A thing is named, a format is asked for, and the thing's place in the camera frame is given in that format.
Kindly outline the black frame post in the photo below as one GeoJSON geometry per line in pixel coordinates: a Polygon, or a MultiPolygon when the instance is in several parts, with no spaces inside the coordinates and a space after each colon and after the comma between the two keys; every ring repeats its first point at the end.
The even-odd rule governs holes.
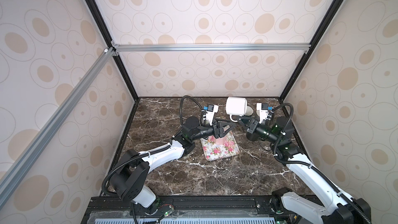
{"type": "Polygon", "coordinates": [[[309,56],[319,44],[321,36],[330,26],[332,18],[337,15],[337,11],[342,7],[343,0],[282,0],[281,4],[288,9],[288,13],[294,16],[291,21],[292,27],[287,32],[290,38],[286,43],[289,45],[308,44],[308,48],[300,57],[280,95],[280,99],[284,101],[299,74],[303,71],[309,56]]]}
{"type": "MultiPolygon", "coordinates": [[[[105,41],[105,44],[107,45],[107,47],[115,48],[116,46],[113,44],[113,38],[111,37],[111,34],[110,34],[108,27],[105,23],[105,20],[103,18],[103,14],[100,12],[100,9],[99,9],[96,1],[95,0],[85,0],[85,2],[89,8],[91,16],[93,17],[93,19],[96,23],[96,26],[99,29],[99,32],[100,32],[103,40],[105,41]]],[[[139,96],[132,84],[132,81],[127,73],[127,69],[126,69],[120,55],[114,55],[113,58],[114,58],[117,68],[118,68],[119,72],[121,73],[122,78],[129,90],[131,96],[133,97],[133,100],[137,101],[139,99],[139,96]]]]}

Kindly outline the white mug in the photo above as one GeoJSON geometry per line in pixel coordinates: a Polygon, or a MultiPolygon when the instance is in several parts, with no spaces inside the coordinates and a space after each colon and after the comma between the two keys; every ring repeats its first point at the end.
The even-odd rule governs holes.
{"type": "Polygon", "coordinates": [[[226,113],[231,121],[237,122],[233,116],[252,116],[254,110],[248,106],[247,99],[243,97],[228,97],[226,101],[226,113]]]}

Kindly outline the left black frame post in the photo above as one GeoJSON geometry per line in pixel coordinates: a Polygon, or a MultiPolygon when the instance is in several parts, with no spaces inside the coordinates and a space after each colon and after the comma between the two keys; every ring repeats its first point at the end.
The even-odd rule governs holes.
{"type": "MultiPolygon", "coordinates": [[[[85,0],[85,2],[89,8],[91,16],[93,17],[93,19],[96,23],[96,26],[99,29],[99,32],[100,32],[103,40],[105,41],[105,44],[107,45],[107,47],[115,48],[116,46],[113,44],[113,38],[111,37],[111,34],[110,34],[108,27],[105,23],[105,20],[103,18],[103,14],[100,12],[100,9],[99,9],[96,1],[95,0],[85,0]]],[[[139,96],[132,84],[132,81],[127,73],[127,69],[126,69],[120,55],[114,55],[113,58],[114,58],[117,68],[118,68],[119,72],[121,73],[122,78],[129,90],[131,96],[133,97],[133,100],[137,101],[139,99],[139,96]]]]}

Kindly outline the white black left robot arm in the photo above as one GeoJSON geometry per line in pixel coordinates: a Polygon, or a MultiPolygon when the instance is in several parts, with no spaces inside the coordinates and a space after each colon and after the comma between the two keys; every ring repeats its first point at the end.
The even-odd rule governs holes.
{"type": "Polygon", "coordinates": [[[105,176],[102,192],[144,208],[157,207],[158,197],[145,185],[148,174],[170,161],[188,155],[195,148],[196,140],[210,136],[223,138],[235,126],[235,123],[225,120],[215,121],[212,125],[201,125],[199,118],[191,116],[165,145],[141,152],[128,150],[105,176]]]}

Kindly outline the pink mug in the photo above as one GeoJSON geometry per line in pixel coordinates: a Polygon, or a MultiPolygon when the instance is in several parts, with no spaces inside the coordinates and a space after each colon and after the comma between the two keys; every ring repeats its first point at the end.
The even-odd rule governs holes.
{"type": "Polygon", "coordinates": [[[214,140],[214,143],[217,145],[224,145],[227,142],[228,142],[228,138],[226,136],[214,140]]]}

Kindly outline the slanted left aluminium rail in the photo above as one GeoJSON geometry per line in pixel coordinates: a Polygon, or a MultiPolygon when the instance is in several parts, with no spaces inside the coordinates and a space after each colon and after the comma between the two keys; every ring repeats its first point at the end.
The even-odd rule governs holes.
{"type": "Polygon", "coordinates": [[[7,203],[11,195],[22,182],[33,164],[37,161],[46,146],[58,132],[65,119],[69,116],[83,94],[91,86],[107,60],[113,56],[115,48],[108,47],[94,62],[86,75],[71,91],[61,106],[55,111],[46,125],[38,132],[31,144],[24,150],[18,160],[13,164],[5,177],[1,180],[1,208],[7,203]]]}

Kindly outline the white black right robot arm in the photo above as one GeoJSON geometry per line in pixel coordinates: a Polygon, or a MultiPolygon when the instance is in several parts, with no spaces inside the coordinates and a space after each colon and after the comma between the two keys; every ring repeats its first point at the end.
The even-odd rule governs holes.
{"type": "Polygon", "coordinates": [[[247,139],[269,141],[275,159],[294,172],[322,203],[318,205],[285,187],[272,193],[275,213],[291,211],[313,224],[371,223],[370,205],[340,189],[291,141],[294,127],[289,118],[277,118],[272,127],[247,116],[240,117],[238,123],[246,129],[247,139]]]}

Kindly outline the horizontal aluminium rail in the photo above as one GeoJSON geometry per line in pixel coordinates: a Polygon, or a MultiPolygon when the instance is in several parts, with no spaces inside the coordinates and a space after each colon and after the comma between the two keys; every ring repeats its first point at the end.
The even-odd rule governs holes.
{"type": "Polygon", "coordinates": [[[309,50],[309,43],[116,45],[117,52],[309,50]]]}

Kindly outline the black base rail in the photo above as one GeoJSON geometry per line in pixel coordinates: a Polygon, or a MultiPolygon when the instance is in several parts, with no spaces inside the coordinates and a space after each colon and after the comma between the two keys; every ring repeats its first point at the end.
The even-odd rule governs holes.
{"type": "Polygon", "coordinates": [[[139,204],[116,197],[94,197],[83,224],[306,224],[290,211],[276,214],[271,196],[162,196],[149,213],[139,204]]]}

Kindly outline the right black frame post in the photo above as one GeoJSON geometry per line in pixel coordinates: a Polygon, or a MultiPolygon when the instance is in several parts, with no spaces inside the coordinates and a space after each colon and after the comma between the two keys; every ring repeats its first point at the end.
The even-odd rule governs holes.
{"type": "Polygon", "coordinates": [[[337,11],[342,7],[343,0],[282,0],[281,4],[288,9],[288,13],[294,16],[291,21],[292,27],[287,32],[290,38],[286,43],[289,45],[308,44],[308,48],[300,57],[280,95],[280,99],[284,101],[299,74],[303,71],[309,56],[319,44],[321,36],[330,26],[332,18],[337,15],[337,11]]]}

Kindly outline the floral rectangular tray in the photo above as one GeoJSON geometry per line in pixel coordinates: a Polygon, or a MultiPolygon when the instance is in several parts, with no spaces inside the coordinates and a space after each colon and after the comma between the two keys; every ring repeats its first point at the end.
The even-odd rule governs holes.
{"type": "Polygon", "coordinates": [[[201,139],[204,156],[207,161],[228,158],[239,154],[239,147],[233,132],[228,133],[226,137],[228,138],[228,142],[224,145],[215,144],[214,140],[216,138],[213,136],[210,136],[207,139],[201,139]]]}

